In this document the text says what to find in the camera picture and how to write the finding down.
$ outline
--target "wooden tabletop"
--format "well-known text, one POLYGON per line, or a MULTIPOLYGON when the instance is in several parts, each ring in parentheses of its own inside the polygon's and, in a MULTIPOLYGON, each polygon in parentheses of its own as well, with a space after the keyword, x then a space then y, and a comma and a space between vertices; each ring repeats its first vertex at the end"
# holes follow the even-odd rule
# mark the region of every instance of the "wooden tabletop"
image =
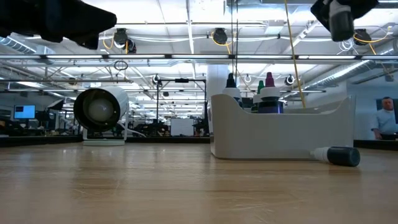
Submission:
POLYGON ((396 223, 398 152, 358 167, 222 161, 208 144, 0 149, 0 223, 396 223))

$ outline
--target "pipe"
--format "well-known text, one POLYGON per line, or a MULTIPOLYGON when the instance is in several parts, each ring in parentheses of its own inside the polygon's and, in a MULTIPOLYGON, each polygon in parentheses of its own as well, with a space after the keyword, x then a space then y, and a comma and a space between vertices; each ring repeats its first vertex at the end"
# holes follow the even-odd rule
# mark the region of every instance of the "pipe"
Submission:
POLYGON ((358 84, 366 83, 368 81, 371 81, 371 80, 374 80, 374 79, 377 79, 377 78, 380 78, 380 77, 384 77, 386 75, 391 75, 392 76, 392 74, 394 74, 395 72, 398 72, 398 69, 393 69, 392 71, 389 71, 388 73, 383 71, 383 72, 380 72, 380 73, 378 73, 376 75, 372 75, 371 77, 367 77, 367 78, 363 78, 361 80, 355 81, 355 82, 353 82, 351 84, 352 85, 358 85, 358 84))
POLYGON ((191 54, 195 53, 195 50, 193 48, 193 39, 192 39, 192 25, 191 25, 191 15, 190 15, 190 0, 186 0, 186 7, 187 7, 187 18, 188 18, 188 36, 189 36, 189 48, 191 50, 191 54))
POLYGON ((0 44, 10 47, 22 54, 34 54, 36 50, 31 47, 26 46, 25 44, 13 39, 12 37, 0 37, 0 44))
MULTIPOLYGON (((398 54, 398 39, 394 39, 376 49, 378 55, 396 55, 398 54)), ((362 74, 369 70, 372 70, 377 67, 376 60, 363 60, 362 62, 342 65, 328 72, 324 73, 318 81, 310 82, 304 89, 309 90, 312 88, 316 88, 318 86, 330 86, 333 84, 337 84, 349 78, 352 78, 356 75, 362 74)), ((288 98, 296 93, 291 93, 283 96, 282 98, 288 98)))

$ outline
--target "ceiling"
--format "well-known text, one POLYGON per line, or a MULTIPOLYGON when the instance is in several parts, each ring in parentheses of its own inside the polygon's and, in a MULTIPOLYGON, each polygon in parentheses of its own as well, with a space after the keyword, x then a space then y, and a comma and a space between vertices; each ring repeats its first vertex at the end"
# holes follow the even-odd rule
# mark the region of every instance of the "ceiling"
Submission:
MULTIPOLYGON (((234 41, 230 51, 234 54, 291 54, 289 49, 289 28, 285 12, 280 9, 283 4, 279 4, 272 9, 271 5, 263 5, 257 9, 241 6, 238 10, 239 25, 236 27, 236 14, 234 15, 233 30, 231 30, 231 14, 226 10, 223 13, 222 0, 188 0, 187 10, 186 0, 85 0, 84 2, 98 8, 111 11, 118 17, 116 27, 124 27, 128 30, 128 35, 134 37, 138 54, 228 54, 225 46, 216 45, 211 38, 206 38, 217 27, 225 29, 229 41, 233 36, 232 32, 238 30, 238 43, 234 41), (188 17, 192 24, 187 24, 188 17), (192 31, 193 43, 190 44, 190 32, 192 31)), ((302 40, 297 41, 294 50, 296 54, 318 54, 318 55, 344 55, 344 54, 371 54, 370 48, 366 46, 354 45, 351 41, 342 43, 332 42, 330 33, 315 21, 315 17, 309 11, 310 5, 289 6, 289 19, 292 25, 292 37, 296 38, 306 28, 311 27, 307 35, 302 40)), ((356 29, 366 29, 373 39, 381 39, 390 32, 387 38, 374 43, 374 47, 385 44, 398 34, 398 9, 373 9, 364 17, 355 20, 356 29)), ((100 36, 104 38, 105 44, 111 45, 111 37, 115 29, 107 30, 100 36)), ((76 43, 65 39, 60 44, 51 43, 40 39, 40 37, 24 37, 12 34, 12 37, 21 41, 29 47, 35 48, 44 45, 51 48, 56 54, 123 54, 124 52, 117 47, 107 49, 103 41, 99 42, 98 50, 88 50, 78 46, 76 43)), ((17 51, 0 45, 1 54, 18 54, 17 51)), ((162 78, 205 78, 207 75, 207 63, 178 63, 174 66, 146 66, 138 65, 128 68, 125 72, 119 73, 122 77, 132 80, 134 84, 123 84, 130 86, 126 88, 151 89, 152 77, 156 74, 162 78)), ((298 64, 297 71, 302 82, 310 82, 326 71, 337 67, 339 64, 298 64)), ((48 68, 51 73, 57 71, 59 67, 48 68)), ((28 70, 44 76, 44 67, 27 67, 28 70)), ((292 63, 239 63, 238 71, 243 77, 251 79, 248 87, 240 78, 238 85, 240 89, 256 89, 258 81, 263 79, 266 72, 272 72, 276 78, 275 84, 282 88, 284 78, 294 74, 292 63)), ((118 71, 113 66, 108 70, 103 66, 98 67, 68 67, 61 72, 55 72, 54 78, 83 77, 92 78, 93 83, 98 80, 109 80, 118 71)), ((113 83, 103 83, 103 85, 114 85, 113 83)), ((63 85, 64 88, 83 88, 81 85, 63 85)), ((197 89, 195 83, 170 83, 167 88, 172 89, 197 89)), ((129 93, 136 101, 149 100, 148 95, 143 93, 129 93)), ((203 99, 204 93, 170 93, 169 98, 198 98, 203 99)))

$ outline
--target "screen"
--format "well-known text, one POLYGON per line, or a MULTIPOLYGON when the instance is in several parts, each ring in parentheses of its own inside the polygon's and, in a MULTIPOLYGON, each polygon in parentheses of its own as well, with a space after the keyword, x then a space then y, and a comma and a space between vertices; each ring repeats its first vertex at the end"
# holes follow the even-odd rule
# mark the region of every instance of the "screen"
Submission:
POLYGON ((14 107, 14 119, 34 119, 35 105, 22 105, 14 107))

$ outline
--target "white column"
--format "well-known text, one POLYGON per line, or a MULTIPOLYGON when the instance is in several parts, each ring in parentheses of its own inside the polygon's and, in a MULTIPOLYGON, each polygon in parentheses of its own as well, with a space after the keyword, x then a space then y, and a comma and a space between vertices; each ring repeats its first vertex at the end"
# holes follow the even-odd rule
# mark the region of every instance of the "white column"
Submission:
POLYGON ((207 66, 207 77, 206 77, 206 88, 207 88, 207 113, 209 120, 209 132, 210 136, 213 135, 213 122, 211 115, 211 96, 222 94, 226 86, 226 80, 228 79, 228 65, 208 65, 207 66))

